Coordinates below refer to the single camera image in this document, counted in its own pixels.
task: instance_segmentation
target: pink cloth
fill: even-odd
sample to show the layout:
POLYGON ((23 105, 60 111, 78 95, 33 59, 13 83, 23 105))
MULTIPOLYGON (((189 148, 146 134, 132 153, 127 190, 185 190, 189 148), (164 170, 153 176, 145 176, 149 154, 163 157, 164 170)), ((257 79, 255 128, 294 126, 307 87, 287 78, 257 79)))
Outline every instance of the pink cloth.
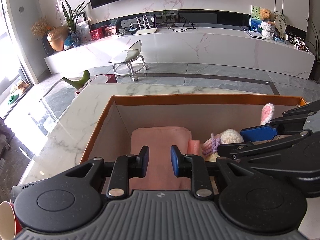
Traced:
POLYGON ((177 145, 186 154, 191 132, 183 127, 139 128, 131 135, 131 154, 138 154, 143 145, 149 147, 149 165, 143 179, 130 179, 130 191, 141 190, 184 190, 190 189, 190 179, 177 178, 173 174, 170 148, 177 145))

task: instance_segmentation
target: gray ridged handle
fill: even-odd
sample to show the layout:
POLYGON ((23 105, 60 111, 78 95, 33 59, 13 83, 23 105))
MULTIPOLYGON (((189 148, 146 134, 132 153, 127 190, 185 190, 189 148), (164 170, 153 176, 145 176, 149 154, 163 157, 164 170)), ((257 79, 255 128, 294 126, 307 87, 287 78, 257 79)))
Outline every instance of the gray ridged handle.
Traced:
POLYGON ((111 201, 93 223, 79 230, 42 235, 24 230, 18 240, 306 240, 298 231, 278 236, 247 233, 227 221, 213 202, 189 191, 136 190, 125 200, 111 201))

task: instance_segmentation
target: red gift box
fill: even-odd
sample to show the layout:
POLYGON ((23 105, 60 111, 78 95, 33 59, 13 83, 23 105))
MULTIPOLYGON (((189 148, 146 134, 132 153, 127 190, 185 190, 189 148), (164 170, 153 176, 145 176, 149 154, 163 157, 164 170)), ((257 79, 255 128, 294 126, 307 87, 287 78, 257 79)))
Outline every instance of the red gift box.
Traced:
POLYGON ((91 35, 91 39, 94 41, 94 40, 99 40, 101 38, 104 37, 103 35, 103 31, 102 31, 102 28, 98 28, 94 31, 91 31, 90 32, 90 35, 91 35))

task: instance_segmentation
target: green leaf plant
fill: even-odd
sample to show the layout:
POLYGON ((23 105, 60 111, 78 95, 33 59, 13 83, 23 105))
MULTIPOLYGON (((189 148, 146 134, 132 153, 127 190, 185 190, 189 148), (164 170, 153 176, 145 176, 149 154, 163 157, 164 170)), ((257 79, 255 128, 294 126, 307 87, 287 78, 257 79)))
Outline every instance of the green leaf plant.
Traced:
POLYGON ((68 10, 66 10, 66 7, 64 6, 63 2, 62 2, 62 10, 63 10, 63 14, 64 14, 64 17, 65 17, 65 21, 67 22, 67 26, 68 26, 68 29, 70 31, 70 33, 75 33, 76 32, 76 23, 81 15, 81 13, 83 12, 83 10, 87 7, 87 5, 89 3, 87 3, 85 6, 84 3, 80 3, 76 9, 74 11, 72 11, 71 9, 71 6, 69 5, 69 3, 64 0, 67 7, 68 7, 68 10))

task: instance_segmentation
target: cardboard box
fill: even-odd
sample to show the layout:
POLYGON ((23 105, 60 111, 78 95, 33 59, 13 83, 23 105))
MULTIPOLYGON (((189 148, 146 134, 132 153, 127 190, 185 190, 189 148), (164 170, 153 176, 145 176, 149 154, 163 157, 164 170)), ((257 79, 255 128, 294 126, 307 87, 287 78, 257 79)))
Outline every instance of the cardboard box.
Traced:
POLYGON ((131 134, 137 128, 185 127, 191 131, 193 140, 200 140, 202 144, 212 132, 217 134, 230 128, 240 131, 259 125, 261 109, 266 103, 275 105, 274 118, 306 104, 300 97, 250 94, 112 96, 81 163, 94 157, 103 157, 105 162, 111 162, 129 154, 131 134))
POLYGON ((103 26, 102 30, 105 36, 115 35, 117 33, 117 26, 103 26))

